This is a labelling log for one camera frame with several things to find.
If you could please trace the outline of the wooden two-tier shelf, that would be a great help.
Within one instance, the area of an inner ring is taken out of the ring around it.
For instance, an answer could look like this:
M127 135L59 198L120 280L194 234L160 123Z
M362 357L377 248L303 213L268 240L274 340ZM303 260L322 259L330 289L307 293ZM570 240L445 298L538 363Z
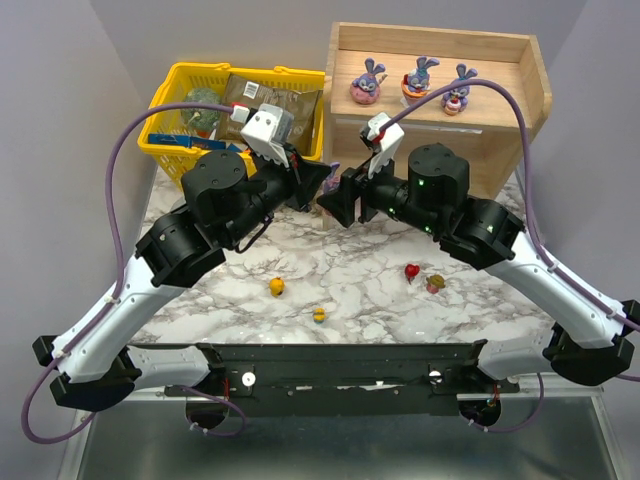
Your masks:
M380 112L395 116L407 107L401 82L418 57L435 57L430 86L456 79L460 63L480 78L505 88L518 103L528 134L535 137L551 113L552 91L539 42L533 35L427 27L336 22L329 41L324 84L323 159L357 167L369 156L359 138L366 121ZM355 103L349 86L373 58L387 77L372 105ZM405 132L396 173L407 174L407 158L416 147L440 142L470 163L470 192L495 198L521 158L521 139L510 105L497 92L475 86L464 112L449 115L434 99L400 122Z

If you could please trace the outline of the olive cupcake bear toy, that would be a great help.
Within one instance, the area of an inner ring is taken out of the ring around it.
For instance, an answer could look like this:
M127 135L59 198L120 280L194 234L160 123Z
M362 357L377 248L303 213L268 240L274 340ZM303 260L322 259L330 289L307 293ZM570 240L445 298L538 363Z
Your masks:
M446 287L445 279L439 275L434 274L427 278L426 290L431 294L437 294L440 290Z

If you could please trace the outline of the brown snack bag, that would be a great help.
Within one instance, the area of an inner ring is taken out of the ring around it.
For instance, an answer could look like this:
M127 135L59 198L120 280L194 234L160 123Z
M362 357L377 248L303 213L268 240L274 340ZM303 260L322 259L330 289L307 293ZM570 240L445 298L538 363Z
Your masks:
M312 151L315 109L321 90L295 91L267 86L237 74L231 74L222 96L226 105L239 103L258 109L263 103L282 108L293 115L292 130L287 141L303 155Z

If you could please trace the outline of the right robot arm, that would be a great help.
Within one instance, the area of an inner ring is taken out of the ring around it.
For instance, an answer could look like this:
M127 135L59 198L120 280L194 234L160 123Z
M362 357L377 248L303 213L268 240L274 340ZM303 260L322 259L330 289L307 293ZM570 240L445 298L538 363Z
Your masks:
M625 377L635 350L626 336L639 322L636 303L607 297L537 252L518 216L469 195L469 170L444 145L421 146L409 155L407 179L391 165L371 175L362 164L345 170L318 203L345 228L384 213L419 229L453 259L511 285L553 319L548 332L482 343L475 365L487 377L554 372L585 386Z

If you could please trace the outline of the blue box in basket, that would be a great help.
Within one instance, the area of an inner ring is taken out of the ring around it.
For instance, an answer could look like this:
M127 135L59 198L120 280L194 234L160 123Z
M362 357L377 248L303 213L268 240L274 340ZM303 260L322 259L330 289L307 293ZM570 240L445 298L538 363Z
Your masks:
M189 135L172 135L151 133L147 140L153 145L176 146L184 148L199 148L203 150L225 150L226 143L223 141L201 138Z

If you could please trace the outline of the yellow duck toy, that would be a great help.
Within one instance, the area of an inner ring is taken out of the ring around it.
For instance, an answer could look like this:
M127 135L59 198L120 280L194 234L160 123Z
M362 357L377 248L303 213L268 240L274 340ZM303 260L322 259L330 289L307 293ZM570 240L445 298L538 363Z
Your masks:
M280 277L274 277L269 282L269 291L273 297L281 296L284 293L285 288L285 282Z

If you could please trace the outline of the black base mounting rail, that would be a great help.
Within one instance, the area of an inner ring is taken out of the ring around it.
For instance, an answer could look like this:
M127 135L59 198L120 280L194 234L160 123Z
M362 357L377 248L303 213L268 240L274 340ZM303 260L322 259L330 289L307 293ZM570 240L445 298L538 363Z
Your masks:
M510 379L555 371L542 335L504 342L401 345L136 346L137 388L185 396L196 415L366 416L479 412L480 398L516 393Z

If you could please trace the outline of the yellow plastic shopping basket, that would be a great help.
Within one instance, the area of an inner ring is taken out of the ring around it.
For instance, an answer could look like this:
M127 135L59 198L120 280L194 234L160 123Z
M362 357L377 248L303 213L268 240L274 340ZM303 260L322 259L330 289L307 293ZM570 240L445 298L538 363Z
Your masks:
M229 76L239 75L260 85L297 92L322 91L325 73L318 70L295 69L276 66L272 69L234 67L229 63L178 62L168 71L164 82L154 94L151 107L182 101L194 88L209 88L221 95ZM140 150L152 156L156 163L175 183L193 168L197 159L205 154L201 148L179 140L179 137L193 136L195 131L186 126L179 111L167 111L147 119L139 134L137 144ZM159 135L173 136L173 143L157 143Z

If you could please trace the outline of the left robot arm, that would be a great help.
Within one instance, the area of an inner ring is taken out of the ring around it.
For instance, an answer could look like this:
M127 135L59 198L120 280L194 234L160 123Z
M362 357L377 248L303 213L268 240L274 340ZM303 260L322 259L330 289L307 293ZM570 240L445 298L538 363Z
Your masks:
M184 205L159 217L138 241L107 299L71 329L34 344L39 362L58 371L57 405L100 412L136 390L195 387L225 372L210 347L131 345L166 304L242 253L264 233L274 211L304 211L330 174L328 165L292 157L286 166L259 159L249 176L237 154L214 151L182 177Z

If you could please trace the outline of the purple bunny with strawberry cake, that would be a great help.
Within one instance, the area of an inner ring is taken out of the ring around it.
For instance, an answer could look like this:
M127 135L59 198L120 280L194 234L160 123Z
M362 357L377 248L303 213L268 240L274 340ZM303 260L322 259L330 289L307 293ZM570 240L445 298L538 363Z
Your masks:
M468 68L466 64L459 63L456 66L456 74L457 78L452 82L454 88L446 92L441 99L441 107L450 116L463 112L468 106L470 87L468 85L460 86L460 83L476 77L478 72L475 68Z

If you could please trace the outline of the small yellow striped toy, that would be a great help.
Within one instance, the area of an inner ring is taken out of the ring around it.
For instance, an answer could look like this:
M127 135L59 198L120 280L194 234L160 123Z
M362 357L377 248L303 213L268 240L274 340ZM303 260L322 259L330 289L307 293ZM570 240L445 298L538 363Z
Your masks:
M313 312L313 320L315 323L321 324L326 320L326 312L323 308L316 308Z

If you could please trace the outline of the green toy pumpkin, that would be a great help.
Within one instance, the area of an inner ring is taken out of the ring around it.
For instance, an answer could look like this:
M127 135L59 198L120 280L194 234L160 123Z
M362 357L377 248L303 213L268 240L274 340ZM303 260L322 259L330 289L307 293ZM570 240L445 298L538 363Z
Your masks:
M185 103L219 104L221 96L206 87L193 88L188 91L183 101ZM217 110L188 108L181 111L183 124L195 131L201 137L209 137L217 126L221 113Z

